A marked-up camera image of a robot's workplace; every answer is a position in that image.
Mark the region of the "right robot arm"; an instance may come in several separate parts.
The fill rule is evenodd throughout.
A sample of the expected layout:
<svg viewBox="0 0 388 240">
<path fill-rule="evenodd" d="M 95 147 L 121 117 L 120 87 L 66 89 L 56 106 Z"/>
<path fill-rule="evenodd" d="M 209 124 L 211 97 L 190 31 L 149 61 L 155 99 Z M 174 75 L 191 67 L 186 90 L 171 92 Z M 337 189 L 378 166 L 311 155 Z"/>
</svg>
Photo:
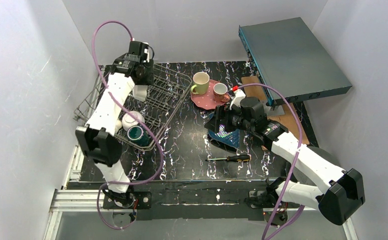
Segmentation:
<svg viewBox="0 0 388 240">
<path fill-rule="evenodd" d="M 363 176 L 354 168 L 336 166 L 311 150 L 281 123 L 268 119 L 256 97 L 246 97 L 239 106 L 226 103 L 215 108 L 204 127 L 214 133 L 223 127 L 228 133 L 244 130 L 267 150 L 287 160 L 313 184 L 279 177 L 259 197 L 276 206 L 277 200 L 318 210 L 328 221 L 342 225 L 365 203 Z"/>
</svg>

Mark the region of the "white bowl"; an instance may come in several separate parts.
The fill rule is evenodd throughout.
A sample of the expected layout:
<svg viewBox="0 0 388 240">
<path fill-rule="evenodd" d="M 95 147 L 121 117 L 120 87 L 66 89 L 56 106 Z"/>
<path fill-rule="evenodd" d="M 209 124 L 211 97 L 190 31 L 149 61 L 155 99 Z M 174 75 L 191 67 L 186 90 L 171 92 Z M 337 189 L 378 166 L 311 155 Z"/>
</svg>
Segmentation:
<svg viewBox="0 0 388 240">
<path fill-rule="evenodd" d="M 121 119 L 122 127 L 125 131 L 128 131 L 132 126 L 139 125 L 139 122 L 145 123 L 144 116 L 138 111 L 130 111 L 129 113 L 125 113 Z"/>
</svg>

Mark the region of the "dark green cup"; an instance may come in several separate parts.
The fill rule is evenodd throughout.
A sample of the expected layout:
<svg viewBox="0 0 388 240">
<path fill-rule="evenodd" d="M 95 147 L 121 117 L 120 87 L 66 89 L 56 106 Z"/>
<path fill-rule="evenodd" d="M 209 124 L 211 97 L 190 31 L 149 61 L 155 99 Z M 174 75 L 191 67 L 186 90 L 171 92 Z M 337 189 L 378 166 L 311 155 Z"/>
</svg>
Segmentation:
<svg viewBox="0 0 388 240">
<path fill-rule="evenodd" d="M 127 137 L 130 142 L 140 146 L 146 147 L 151 143 L 150 135 L 140 125 L 131 126 L 127 130 Z"/>
</svg>

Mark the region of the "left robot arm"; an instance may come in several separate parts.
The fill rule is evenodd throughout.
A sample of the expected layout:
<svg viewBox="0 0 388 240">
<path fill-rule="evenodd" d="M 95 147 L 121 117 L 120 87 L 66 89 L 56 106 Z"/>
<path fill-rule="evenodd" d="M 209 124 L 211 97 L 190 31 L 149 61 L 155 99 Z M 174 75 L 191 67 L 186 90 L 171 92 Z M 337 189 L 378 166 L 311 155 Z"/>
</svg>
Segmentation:
<svg viewBox="0 0 388 240">
<path fill-rule="evenodd" d="M 114 135 L 120 128 L 121 106 L 133 88 L 153 84 L 153 65 L 149 44 L 132 40 L 128 52 L 111 65 L 107 84 L 94 113 L 84 126 L 75 130 L 83 154 L 95 163 L 108 182 L 103 193 L 123 208 L 131 207 L 135 197 L 120 162 L 122 144 Z"/>
</svg>

